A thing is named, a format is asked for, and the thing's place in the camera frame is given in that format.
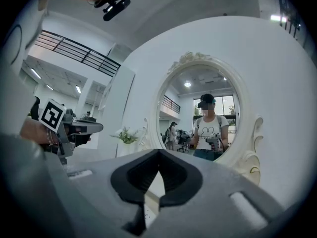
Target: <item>black railing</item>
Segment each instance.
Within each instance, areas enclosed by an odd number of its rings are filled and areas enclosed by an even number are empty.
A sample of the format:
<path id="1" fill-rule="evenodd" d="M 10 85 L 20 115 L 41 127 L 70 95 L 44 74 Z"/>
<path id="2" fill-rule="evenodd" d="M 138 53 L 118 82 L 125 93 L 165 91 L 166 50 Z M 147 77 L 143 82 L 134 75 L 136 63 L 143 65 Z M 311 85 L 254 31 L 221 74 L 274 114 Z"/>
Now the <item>black railing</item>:
<path id="1" fill-rule="evenodd" d="M 162 99 L 162 105 L 168 107 L 169 109 L 172 109 L 174 112 L 178 113 L 180 112 L 180 106 L 177 105 L 175 102 L 173 102 L 170 98 L 168 98 L 166 95 L 164 95 Z"/>
<path id="2" fill-rule="evenodd" d="M 120 68 L 120 64 L 64 36 L 43 30 L 37 38 L 35 45 L 74 59 L 108 76 L 113 77 Z"/>

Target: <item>mirror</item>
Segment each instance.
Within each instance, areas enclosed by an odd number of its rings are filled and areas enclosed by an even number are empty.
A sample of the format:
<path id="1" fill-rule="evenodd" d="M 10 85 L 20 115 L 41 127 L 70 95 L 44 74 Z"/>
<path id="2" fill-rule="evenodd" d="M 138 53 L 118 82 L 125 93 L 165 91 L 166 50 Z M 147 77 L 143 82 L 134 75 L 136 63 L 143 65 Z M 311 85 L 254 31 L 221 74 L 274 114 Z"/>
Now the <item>mirror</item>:
<path id="1" fill-rule="evenodd" d="M 222 72 L 195 65 L 172 78 L 157 116 L 163 148 L 214 161 L 234 140 L 240 105 Z"/>

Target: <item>ceiling light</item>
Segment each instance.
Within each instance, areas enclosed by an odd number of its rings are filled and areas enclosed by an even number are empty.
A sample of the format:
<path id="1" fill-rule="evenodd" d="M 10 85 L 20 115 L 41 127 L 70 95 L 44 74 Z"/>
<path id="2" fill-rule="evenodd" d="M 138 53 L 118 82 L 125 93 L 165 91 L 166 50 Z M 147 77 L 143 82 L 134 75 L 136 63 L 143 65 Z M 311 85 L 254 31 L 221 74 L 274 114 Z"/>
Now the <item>ceiling light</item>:
<path id="1" fill-rule="evenodd" d="M 77 92 L 81 93 L 80 88 L 79 88 L 78 85 L 76 85 L 76 89 L 77 89 Z"/>
<path id="2" fill-rule="evenodd" d="M 38 78 L 41 78 L 41 77 L 36 73 L 36 71 L 35 71 L 33 68 L 31 68 L 31 71 L 32 71 L 35 75 L 37 75 Z"/>
<path id="3" fill-rule="evenodd" d="M 281 16 L 271 15 L 271 20 L 281 21 Z M 287 22 L 287 18 L 286 17 L 282 17 L 282 22 Z"/>

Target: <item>white mirror frame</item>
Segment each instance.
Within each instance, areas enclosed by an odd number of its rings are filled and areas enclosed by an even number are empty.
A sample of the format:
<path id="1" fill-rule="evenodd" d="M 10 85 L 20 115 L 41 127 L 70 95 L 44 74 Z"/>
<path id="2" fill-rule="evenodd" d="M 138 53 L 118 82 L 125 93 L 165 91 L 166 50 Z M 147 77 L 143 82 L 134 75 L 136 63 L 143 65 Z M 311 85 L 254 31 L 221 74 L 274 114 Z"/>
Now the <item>white mirror frame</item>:
<path id="1" fill-rule="evenodd" d="M 237 134 L 228 150 L 217 160 L 238 173 L 242 174 L 255 184 L 260 183 L 260 161 L 256 154 L 257 143 L 263 138 L 261 128 L 263 118 L 254 113 L 247 87 L 240 75 L 227 63 L 201 53 L 187 52 L 181 56 L 179 62 L 174 62 L 163 78 L 161 87 L 154 93 L 154 102 L 151 104 L 150 117 L 145 118 L 145 135 L 141 138 L 138 150 L 163 149 L 164 144 L 158 133 L 159 111 L 161 100 L 169 84 L 182 70 L 194 65 L 207 65 L 211 69 L 218 69 L 235 89 L 240 103 L 240 122 Z"/>

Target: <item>green plant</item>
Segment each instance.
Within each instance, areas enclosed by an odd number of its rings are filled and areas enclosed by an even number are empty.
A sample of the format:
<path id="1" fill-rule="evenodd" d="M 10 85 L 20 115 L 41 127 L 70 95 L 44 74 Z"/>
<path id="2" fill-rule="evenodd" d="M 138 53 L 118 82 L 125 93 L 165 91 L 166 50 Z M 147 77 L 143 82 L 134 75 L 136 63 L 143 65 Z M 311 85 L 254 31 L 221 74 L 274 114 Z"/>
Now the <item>green plant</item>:
<path id="1" fill-rule="evenodd" d="M 125 144 L 131 144 L 138 140 L 138 137 L 137 137 L 138 132 L 139 130 L 133 131 L 130 128 L 123 127 L 123 129 L 116 131 L 115 135 L 110 135 L 110 136 L 119 138 Z"/>

